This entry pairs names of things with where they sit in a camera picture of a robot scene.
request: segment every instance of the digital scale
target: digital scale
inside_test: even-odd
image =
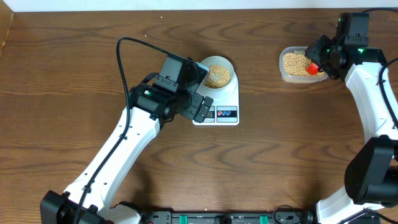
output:
[[[221,65],[231,76],[231,81],[223,88],[205,86],[207,77],[198,87],[197,93],[211,97],[214,102],[202,123],[193,121],[194,125],[238,125],[239,124],[239,88],[238,77],[228,60],[220,56],[211,56],[201,62],[202,65]]]

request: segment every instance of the brown wood surface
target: brown wood surface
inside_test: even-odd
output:
[[[124,108],[115,46],[123,35],[200,61],[228,57],[239,77],[241,123],[198,127],[178,116],[139,156],[114,203],[174,210],[310,208],[344,181],[363,129],[340,81],[282,81],[279,54],[332,37],[357,9],[18,13],[0,60],[0,220],[38,223],[39,203],[90,163]],[[371,45],[398,56],[398,16],[372,12]],[[129,86],[165,55],[122,46]],[[398,64],[390,68],[398,90]],[[398,219],[398,209],[383,214]]]
[[[0,0],[0,58],[1,52],[6,45],[8,33],[14,13],[8,8],[6,3]]]

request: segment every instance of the white wall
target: white wall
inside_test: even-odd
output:
[[[4,0],[14,12],[398,7],[398,0]]]

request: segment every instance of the container of beans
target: container of beans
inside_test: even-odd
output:
[[[209,68],[199,89],[202,95],[217,100],[227,98],[235,91],[238,86],[238,78],[229,60],[220,56],[211,56],[200,63]]]
[[[328,78],[325,72],[310,75],[307,67],[312,63],[304,56],[307,47],[288,47],[279,57],[279,69],[282,79],[289,83],[315,83]]]

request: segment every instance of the wooden edge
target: wooden edge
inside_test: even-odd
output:
[[[14,12],[6,5],[6,3],[4,3],[3,0],[0,0],[0,58],[2,50],[6,45],[13,17]]]

